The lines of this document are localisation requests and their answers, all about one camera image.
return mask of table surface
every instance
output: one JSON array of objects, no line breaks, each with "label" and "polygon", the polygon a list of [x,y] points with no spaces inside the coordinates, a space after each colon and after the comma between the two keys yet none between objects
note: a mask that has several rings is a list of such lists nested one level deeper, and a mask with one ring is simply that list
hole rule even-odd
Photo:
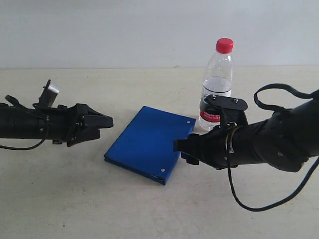
[{"label": "table surface", "polygon": [[[0,97],[31,107],[51,79],[60,87],[54,103],[85,103],[114,118],[101,139],[71,148],[52,145],[27,152],[1,150],[0,238],[2,239],[315,239],[319,235],[319,173],[292,201],[251,213],[234,201],[227,171],[178,163],[163,186],[104,161],[104,153],[142,106],[197,118],[203,69],[0,70]],[[271,112],[253,94],[269,83],[288,83],[303,92],[318,89],[319,67],[278,66],[235,69],[232,96],[244,99],[250,123]],[[304,102],[270,90],[265,102],[295,107]],[[33,140],[1,139],[27,146]],[[290,194],[310,162],[298,173],[268,165],[233,169],[239,198],[263,206]]]}]

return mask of clear plastic bottle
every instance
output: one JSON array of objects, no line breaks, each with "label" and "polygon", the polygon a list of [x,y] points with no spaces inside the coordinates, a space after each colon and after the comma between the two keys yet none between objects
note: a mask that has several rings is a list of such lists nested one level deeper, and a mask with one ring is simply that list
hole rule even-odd
[{"label": "clear plastic bottle", "polygon": [[[229,97],[231,95],[233,80],[231,52],[233,47],[234,42],[229,38],[220,38],[217,41],[216,52],[209,60],[205,70],[201,105],[204,96],[222,95]],[[198,123],[203,129],[210,131],[214,126],[220,124],[220,116],[209,114],[200,109]]]}]

